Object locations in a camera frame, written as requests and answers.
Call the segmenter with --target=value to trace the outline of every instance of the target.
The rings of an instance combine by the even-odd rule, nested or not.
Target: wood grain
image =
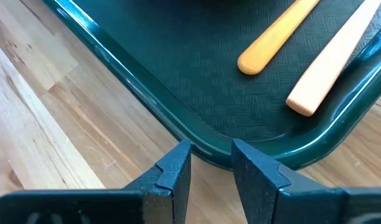
[[[120,188],[176,144],[41,0],[0,0],[0,195]],[[381,98],[300,172],[328,186],[381,186]],[[192,156],[187,222],[246,223],[232,173]]]

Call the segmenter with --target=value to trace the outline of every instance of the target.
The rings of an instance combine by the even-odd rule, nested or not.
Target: tray rim
[[[193,151],[195,155],[215,166],[231,169],[231,138],[207,126],[72,0],[44,2],[175,138],[190,139],[197,146]],[[368,60],[379,49],[381,29],[348,68]],[[319,124],[314,133],[247,143],[292,169],[323,159],[345,139],[381,95],[381,67],[373,68],[376,72],[370,72],[364,82],[353,87],[336,113],[330,114],[327,122]]]

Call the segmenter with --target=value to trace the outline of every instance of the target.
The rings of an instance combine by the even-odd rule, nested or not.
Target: dark green plastic tray
[[[195,154],[231,168],[231,141],[240,138],[293,169],[328,155],[381,95],[380,7],[316,114],[285,105],[362,1],[321,0],[248,77],[237,57],[293,1],[45,0],[175,137],[198,146]]]

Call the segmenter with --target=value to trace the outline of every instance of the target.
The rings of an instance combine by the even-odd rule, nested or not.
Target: light wood surface
[[[256,75],[297,29],[319,0],[296,0],[238,58],[238,67],[246,75]]]
[[[286,99],[290,108],[304,116],[315,113],[339,77],[380,3],[381,0],[365,0],[340,28],[291,90]]]
[[[0,0],[0,195],[120,188],[177,141],[41,0]],[[300,171],[381,186],[381,98],[335,152]],[[233,175],[192,156],[188,223],[246,223]]]

